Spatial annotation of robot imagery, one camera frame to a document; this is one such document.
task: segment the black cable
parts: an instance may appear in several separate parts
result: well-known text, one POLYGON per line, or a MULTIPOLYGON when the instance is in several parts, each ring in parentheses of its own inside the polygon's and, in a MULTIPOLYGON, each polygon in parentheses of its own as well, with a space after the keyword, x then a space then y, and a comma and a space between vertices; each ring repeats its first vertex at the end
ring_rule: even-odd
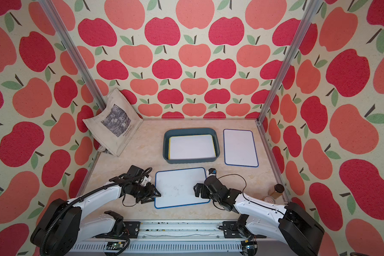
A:
MULTIPOLYGON (((247 183, 246 183, 246 180, 244 179, 244 177, 240 176, 239 174, 235 174, 235 173, 233 173, 233 174, 227 174, 227 175, 221 176, 221 177, 219 177, 218 179, 220 179, 220 178, 222 178, 222 177, 230 176, 230 175, 237 175, 237 176, 241 177, 241 178, 244 180, 244 188, 242 189, 242 196, 243 196, 243 198, 245 198, 246 200, 248 200, 248 201, 251 202, 251 203, 257 204, 256 202, 250 201, 249 199, 247 199, 247 198, 244 196, 244 189, 245 189, 246 186, 247 186, 247 183)), ((265 207, 265 208, 270 209, 270 210, 273 210, 273 211, 280 212, 282 215, 284 215, 284 214, 283 214, 281 211, 279 211, 279 210, 276 210, 276 209, 273 209, 273 208, 269 208, 269 207, 266 207, 266 206, 261 205, 261 204, 257 204, 257 205, 258 205, 258 206, 265 207)))
POLYGON ((121 184, 125 184, 125 183, 129 183, 129 182, 132 182, 134 180, 137 180, 141 177, 144 177, 145 175, 149 174, 150 172, 152 171, 152 168, 149 167, 145 170, 145 172, 142 174, 142 175, 138 175, 138 176, 135 176, 133 178, 129 178, 129 179, 126 179, 126 180, 123 180, 123 181, 120 181, 120 182, 115 182, 115 183, 110 183, 110 184, 107 184, 107 185, 104 185, 102 187, 99 187, 97 189, 94 189, 93 191, 91 192, 88 192, 87 194, 85 195, 82 195, 81 197, 78 197, 77 199, 75 199, 74 201, 72 201, 71 203, 67 204, 67 206, 57 215, 56 218, 54 218, 53 222, 48 226, 47 228, 47 231, 46 233, 44 234, 44 237, 41 241, 41 245, 40 245, 40 255, 41 256, 50 256, 49 254, 47 254, 45 252, 45 245, 47 243, 47 240, 48 240, 48 237, 50 236, 50 233, 51 231, 53 230, 53 228, 56 226, 56 224, 61 220, 61 218, 64 217, 64 215, 78 202, 82 202, 84 201, 85 198, 89 197, 90 195, 92 194, 95 194, 97 193, 98 191, 101 191, 101 190, 105 190, 109 187, 112 187, 112 186, 115 186, 115 185, 121 185, 121 184))
POLYGON ((125 196, 126 196, 126 194, 124 194, 124 197, 123 197, 123 199, 122 199, 122 205, 123 205, 123 206, 125 206, 125 207, 133 207, 133 206, 135 206, 135 205, 137 204, 137 203, 135 203, 134 205, 125 205, 125 204, 124 204, 125 196))
POLYGON ((215 201, 213 201, 213 200, 212 200, 212 204, 213 204, 213 206, 215 206, 215 207, 218 208, 219 210, 222 210, 222 211, 225 210, 225 209, 222 209, 222 208, 217 207, 217 206, 215 205, 215 201))

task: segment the apple pattern wallpaper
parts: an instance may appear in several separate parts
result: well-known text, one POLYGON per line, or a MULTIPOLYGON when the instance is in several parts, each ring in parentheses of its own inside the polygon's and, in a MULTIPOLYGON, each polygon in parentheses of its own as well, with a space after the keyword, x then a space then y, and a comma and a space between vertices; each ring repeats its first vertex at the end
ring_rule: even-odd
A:
MULTIPOLYGON (((144 118, 258 117, 308 2, 66 1, 102 95, 118 88, 144 118)), ((317 29, 307 37, 304 54, 317 29)), ((94 104, 86 86, 81 94, 94 104)))
POLYGON ((43 15, 36 1, 0 1, 0 256, 38 255, 29 236, 53 200, 76 197, 98 146, 82 122, 97 105, 43 15))
POLYGON ((384 0, 326 0, 310 29, 266 138, 292 201, 326 231, 320 256, 384 256, 384 0))

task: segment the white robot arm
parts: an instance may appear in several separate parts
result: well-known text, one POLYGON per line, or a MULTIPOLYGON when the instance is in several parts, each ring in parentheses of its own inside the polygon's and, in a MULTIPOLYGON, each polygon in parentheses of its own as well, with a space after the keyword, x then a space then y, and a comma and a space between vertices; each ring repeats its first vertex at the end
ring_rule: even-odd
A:
MULTIPOLYGON (((81 197, 53 201, 30 241, 40 247, 42 256, 63 256, 75 243, 87 238, 119 239, 124 230, 122 216, 111 211, 93 219, 86 216, 125 194, 134 196, 136 202, 152 202, 160 193, 149 182, 147 174, 131 166, 126 175, 112 178, 101 188, 81 197)), ((236 232, 242 236, 267 236, 288 244, 298 255, 317 256, 324 230, 297 204, 276 205, 252 198, 236 189, 227 189, 216 176, 209 176, 194 190, 195 196, 202 194, 201 197, 217 201, 225 210, 240 213, 236 232)))

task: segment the tray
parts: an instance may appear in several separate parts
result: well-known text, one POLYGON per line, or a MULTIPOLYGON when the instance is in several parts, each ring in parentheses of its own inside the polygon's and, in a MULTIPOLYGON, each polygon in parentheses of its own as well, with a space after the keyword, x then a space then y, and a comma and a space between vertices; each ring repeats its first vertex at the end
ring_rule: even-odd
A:
POLYGON ((214 129, 211 128, 188 128, 188 129, 174 129, 165 132, 163 142, 163 157, 168 163, 203 163, 213 162, 220 155, 219 141, 214 129), (202 159, 168 159, 169 153, 169 138, 172 136, 188 136, 188 135, 212 135, 213 145, 215 146, 216 157, 202 158, 202 159))

